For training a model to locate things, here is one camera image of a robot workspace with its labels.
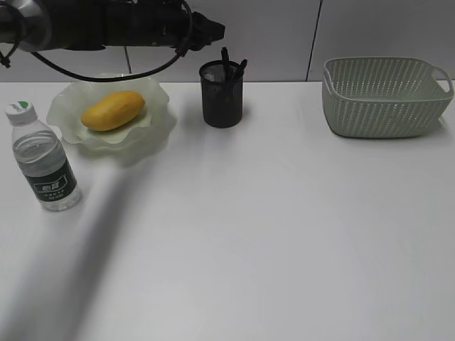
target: bottle cap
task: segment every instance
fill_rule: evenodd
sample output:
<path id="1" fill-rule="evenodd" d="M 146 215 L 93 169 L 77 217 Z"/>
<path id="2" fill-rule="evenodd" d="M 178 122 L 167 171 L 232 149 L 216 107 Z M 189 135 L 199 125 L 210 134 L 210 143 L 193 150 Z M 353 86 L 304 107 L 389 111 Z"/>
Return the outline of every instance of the bottle cap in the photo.
<path id="1" fill-rule="evenodd" d="M 12 126 L 29 124 L 38 118 L 33 104 L 27 101 L 11 103 L 5 108 L 5 113 Z"/>

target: pen holder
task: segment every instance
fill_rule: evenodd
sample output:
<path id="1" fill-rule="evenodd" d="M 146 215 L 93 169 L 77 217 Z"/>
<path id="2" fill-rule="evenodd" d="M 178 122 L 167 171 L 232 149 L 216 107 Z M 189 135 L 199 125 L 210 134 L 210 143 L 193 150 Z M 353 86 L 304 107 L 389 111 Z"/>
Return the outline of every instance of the pen holder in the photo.
<path id="1" fill-rule="evenodd" d="M 234 74 L 239 64 L 230 62 Z M 204 121 L 215 128 L 230 128 L 242 120 L 243 74 L 235 80 L 225 79 L 223 62 L 215 60 L 200 70 Z"/>

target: plastic bottle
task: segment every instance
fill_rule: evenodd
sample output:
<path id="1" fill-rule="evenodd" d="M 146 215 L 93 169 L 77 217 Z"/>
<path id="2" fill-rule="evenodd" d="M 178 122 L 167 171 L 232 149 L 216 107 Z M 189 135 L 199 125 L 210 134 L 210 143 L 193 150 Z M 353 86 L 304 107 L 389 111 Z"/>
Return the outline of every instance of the plastic bottle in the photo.
<path id="1" fill-rule="evenodd" d="M 57 136 L 27 101 L 10 104 L 5 111 L 13 126 L 14 157 L 42 206 L 57 212 L 76 205 L 82 193 Z"/>

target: green basket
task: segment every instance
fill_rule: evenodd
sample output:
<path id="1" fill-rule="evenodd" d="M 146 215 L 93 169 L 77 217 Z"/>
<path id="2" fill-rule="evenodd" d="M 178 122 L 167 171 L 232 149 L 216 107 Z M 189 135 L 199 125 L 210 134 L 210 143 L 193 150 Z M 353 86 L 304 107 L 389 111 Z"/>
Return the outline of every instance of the green basket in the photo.
<path id="1" fill-rule="evenodd" d="M 438 72 L 449 91 L 434 78 Z M 444 70 L 413 58 L 337 58 L 326 62 L 323 109 L 344 137 L 390 139 L 424 134 L 454 98 Z"/>

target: wall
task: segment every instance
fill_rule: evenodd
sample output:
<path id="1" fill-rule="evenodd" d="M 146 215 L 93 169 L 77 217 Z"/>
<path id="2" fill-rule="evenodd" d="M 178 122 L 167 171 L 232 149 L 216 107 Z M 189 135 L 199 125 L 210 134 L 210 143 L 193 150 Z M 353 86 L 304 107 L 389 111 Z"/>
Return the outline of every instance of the wall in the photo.
<path id="1" fill-rule="evenodd" d="M 424 59 L 455 76 L 453 0 L 324 0 L 309 80 L 336 57 Z"/>
<path id="2" fill-rule="evenodd" d="M 335 57 L 398 55 L 422 58 L 455 75 L 453 0 L 190 0 L 194 11 L 227 26 L 225 39 L 189 52 L 161 81 L 198 81 L 199 67 L 220 57 L 227 46 L 233 60 L 249 59 L 248 81 L 322 79 L 323 64 Z M 128 48 L 133 72 L 152 69 L 173 55 L 169 48 Z M 84 75 L 127 73 L 123 48 L 98 52 L 55 50 L 44 53 Z M 11 69 L 0 68 L 0 82 L 68 81 L 31 55 L 17 52 Z"/>
<path id="3" fill-rule="evenodd" d="M 220 58 L 227 46 L 233 60 L 248 58 L 247 80 L 302 80 L 306 75 L 319 0 L 190 0 L 193 11 L 227 26 L 225 39 L 197 53 L 189 52 L 161 73 L 163 81 L 196 81 L 202 64 Z M 167 61 L 170 48 L 129 48 L 133 72 L 150 70 Z M 85 75 L 126 72 L 122 48 L 102 52 L 50 51 L 52 60 Z M 10 70 L 0 69 L 0 81 L 64 81 L 27 53 L 14 55 Z"/>

